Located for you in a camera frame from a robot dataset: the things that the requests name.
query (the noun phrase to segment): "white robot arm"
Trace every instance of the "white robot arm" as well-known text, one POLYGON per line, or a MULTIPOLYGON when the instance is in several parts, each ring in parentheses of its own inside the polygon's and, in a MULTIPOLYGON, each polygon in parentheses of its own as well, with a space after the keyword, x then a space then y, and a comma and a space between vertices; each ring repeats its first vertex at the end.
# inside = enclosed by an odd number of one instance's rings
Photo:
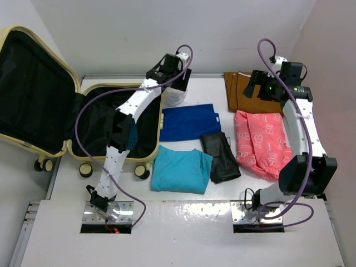
MULTIPOLYGON (((188 61, 189 55, 185 53, 166 54, 155 67, 148 71, 140 86, 142 90, 136 91, 124 104, 113 111, 112 116, 109 116, 107 122, 108 144, 104 167, 116 182, 119 181, 127 155, 137 143, 137 120, 147 106, 167 88, 186 90, 191 73, 190 69, 187 69, 185 74, 174 82, 163 87, 160 85, 180 73, 186 67, 188 61)), ((91 187, 89 191, 91 193, 91 204, 102 211, 106 211, 108 202, 116 197, 117 187, 109 174, 102 171, 98 184, 95 188, 91 187)))
MULTIPOLYGON (((328 157, 318 137, 313 117, 311 90, 309 87, 301 86, 303 78, 300 76, 304 65, 298 62, 288 62, 279 56, 275 56, 274 60, 270 58, 270 60, 275 63, 272 69, 279 72, 279 77, 296 99, 301 115, 297 113, 296 107, 285 89, 270 72, 253 71, 244 95, 252 97, 255 85, 261 85, 258 94, 260 99, 280 102, 288 123, 289 143, 294 156, 281 170, 278 183, 276 182, 266 189, 260 189, 254 194, 252 200, 252 210, 254 211, 266 203, 287 202, 293 199, 301 187, 306 173, 309 149, 300 117, 305 120, 313 149, 312 171, 303 195, 321 195, 337 169, 336 159, 328 157)), ((266 207, 265 212, 268 213, 277 206, 279 204, 270 204, 266 207)))

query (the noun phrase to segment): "black folded garment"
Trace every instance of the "black folded garment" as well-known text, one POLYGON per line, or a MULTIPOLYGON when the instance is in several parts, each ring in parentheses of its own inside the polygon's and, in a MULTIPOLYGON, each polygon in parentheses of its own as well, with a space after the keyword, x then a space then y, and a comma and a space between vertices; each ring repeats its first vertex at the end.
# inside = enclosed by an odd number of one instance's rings
POLYGON ((214 132, 200 136, 204 153, 212 156, 210 178, 218 184, 241 176, 239 164, 236 162, 223 132, 214 132))

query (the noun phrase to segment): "folded brown pants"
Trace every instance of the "folded brown pants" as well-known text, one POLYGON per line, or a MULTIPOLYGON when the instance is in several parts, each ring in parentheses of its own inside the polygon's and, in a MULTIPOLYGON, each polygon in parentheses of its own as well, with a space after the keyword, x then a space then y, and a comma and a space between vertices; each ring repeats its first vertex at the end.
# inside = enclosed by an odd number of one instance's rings
MULTIPOLYGON (((240 72, 251 75, 251 72, 240 72)), ((280 113, 283 114, 280 103, 264 101, 257 97, 260 86, 256 85, 252 98, 245 97, 243 92, 250 81, 250 77, 239 72, 225 72, 225 89, 228 98, 229 111, 237 110, 248 113, 280 113)))

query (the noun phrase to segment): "open suitcase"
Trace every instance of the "open suitcase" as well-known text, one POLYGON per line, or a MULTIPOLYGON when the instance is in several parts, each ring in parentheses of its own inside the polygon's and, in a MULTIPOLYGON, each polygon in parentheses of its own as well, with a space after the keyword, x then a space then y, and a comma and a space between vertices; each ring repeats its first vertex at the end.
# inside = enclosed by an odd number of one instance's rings
MULTIPOLYGON (((79 148, 74 125, 80 109, 95 96, 137 84, 97 84, 80 93, 75 73, 32 31, 12 26, 0 31, 0 139, 39 154, 36 171, 50 171, 67 150, 82 161, 80 174, 89 177, 89 158, 79 148)), ((82 115, 78 133, 83 146, 96 159, 106 155, 106 116, 133 91, 104 96, 82 115)), ((158 151, 162 121, 161 97, 156 98, 137 122, 139 139, 127 160, 141 162, 135 174, 148 177, 158 151)))

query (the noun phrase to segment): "white tabletop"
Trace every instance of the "white tabletop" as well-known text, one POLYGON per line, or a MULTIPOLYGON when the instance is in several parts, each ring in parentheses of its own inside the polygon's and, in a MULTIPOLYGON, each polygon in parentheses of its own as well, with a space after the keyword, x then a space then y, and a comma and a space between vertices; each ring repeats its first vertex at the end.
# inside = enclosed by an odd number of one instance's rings
MULTIPOLYGON (((100 82, 140 80, 84 80, 83 88, 100 82)), ((231 137, 236 155, 233 113, 228 112, 222 78, 192 78, 186 103, 213 103, 222 131, 231 137)), ((164 143, 174 150, 200 149, 199 140, 164 143)), ((121 186, 147 203, 147 213, 131 235, 80 234, 82 213, 90 196, 87 184, 96 185, 99 169, 82 178, 79 162, 65 155, 58 170, 51 200, 42 201, 22 261, 22 267, 62 266, 337 266, 342 258, 322 200, 300 200, 315 214, 305 224, 285 233, 233 234, 229 200, 242 199, 246 187, 270 185, 244 170, 242 176, 215 185, 209 182, 204 195, 151 192, 150 178, 142 181, 125 164, 121 186)), ((117 200, 126 200, 118 194, 117 200)), ((133 219, 142 206, 134 204, 133 219)), ((309 210, 294 207, 283 216, 285 224, 301 220, 309 210)))

